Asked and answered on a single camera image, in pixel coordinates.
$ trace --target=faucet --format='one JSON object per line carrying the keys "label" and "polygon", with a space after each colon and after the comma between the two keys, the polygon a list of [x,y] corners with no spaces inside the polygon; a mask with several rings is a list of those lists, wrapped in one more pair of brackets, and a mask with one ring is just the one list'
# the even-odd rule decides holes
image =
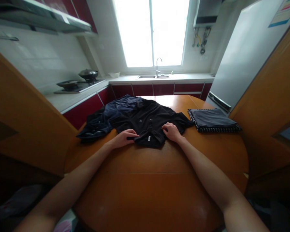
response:
{"label": "faucet", "polygon": [[158,73],[160,73],[160,71],[158,71],[158,60],[159,59],[161,60],[161,62],[163,62],[162,59],[160,57],[158,57],[157,62],[156,62],[156,66],[157,66],[156,75],[157,76],[158,76]]}

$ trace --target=stove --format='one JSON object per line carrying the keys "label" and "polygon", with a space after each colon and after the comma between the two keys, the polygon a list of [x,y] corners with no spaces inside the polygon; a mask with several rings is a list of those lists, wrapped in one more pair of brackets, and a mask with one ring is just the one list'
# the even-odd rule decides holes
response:
{"label": "stove", "polygon": [[62,90],[55,91],[54,93],[81,93],[103,81],[105,80],[95,80],[93,82],[77,82],[76,85],[73,87],[64,88]]}

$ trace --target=hand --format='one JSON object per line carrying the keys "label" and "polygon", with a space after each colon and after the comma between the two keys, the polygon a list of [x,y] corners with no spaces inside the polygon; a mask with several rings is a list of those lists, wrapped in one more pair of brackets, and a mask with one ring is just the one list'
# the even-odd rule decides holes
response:
{"label": "hand", "polygon": [[169,140],[172,140],[176,143],[178,143],[183,138],[173,123],[167,122],[162,126],[162,130]]}
{"label": "hand", "polygon": [[127,140],[127,137],[139,137],[135,130],[127,129],[119,133],[115,138],[108,141],[106,144],[110,145],[112,149],[123,147],[127,144],[134,143],[134,140]]}

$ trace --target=person's left hand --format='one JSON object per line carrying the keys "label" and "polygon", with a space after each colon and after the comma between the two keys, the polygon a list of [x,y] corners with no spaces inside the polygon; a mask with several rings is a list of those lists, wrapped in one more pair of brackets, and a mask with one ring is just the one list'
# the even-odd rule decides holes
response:
{"label": "person's left hand", "polygon": [[119,133],[115,138],[108,141],[106,144],[108,144],[112,149],[114,149],[123,147],[130,143],[134,143],[134,140],[127,140],[127,137],[139,137],[139,135],[136,134],[135,130],[127,129]]}

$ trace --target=poster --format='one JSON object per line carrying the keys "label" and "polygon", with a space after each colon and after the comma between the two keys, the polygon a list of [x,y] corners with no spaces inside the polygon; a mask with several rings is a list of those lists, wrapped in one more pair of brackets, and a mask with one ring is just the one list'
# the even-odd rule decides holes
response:
{"label": "poster", "polygon": [[290,19],[290,0],[283,0],[274,18],[268,27],[286,24]]}

